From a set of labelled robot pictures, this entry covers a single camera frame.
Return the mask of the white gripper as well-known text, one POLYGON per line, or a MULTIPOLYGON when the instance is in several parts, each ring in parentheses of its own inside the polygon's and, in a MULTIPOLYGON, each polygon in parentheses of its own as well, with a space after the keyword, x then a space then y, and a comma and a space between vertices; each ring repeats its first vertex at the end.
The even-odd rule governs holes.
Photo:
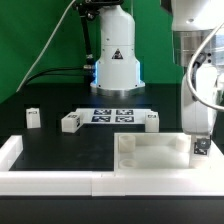
MULTIPOLYGON (((196 72, 196 92, 208 104, 217 104, 220 100, 216 87, 218 71, 214 66, 204 64, 196 72)), ((186 78, 181 86, 181 121, 183 132, 196 137, 196 146, 208 150, 217 112, 193 97, 186 78)))

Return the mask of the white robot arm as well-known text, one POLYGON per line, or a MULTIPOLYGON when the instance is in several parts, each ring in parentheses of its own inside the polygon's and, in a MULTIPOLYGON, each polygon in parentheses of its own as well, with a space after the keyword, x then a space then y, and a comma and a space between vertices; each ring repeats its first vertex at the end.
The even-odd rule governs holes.
MULTIPOLYGON (((224 66, 224 0, 160 0, 172 16, 174 63, 185 69, 181 87, 182 129, 196 149, 208 150, 224 66)), ((116 0, 100 9, 101 56, 91 89, 104 95, 127 95, 145 86, 135 57, 135 22, 116 0)))

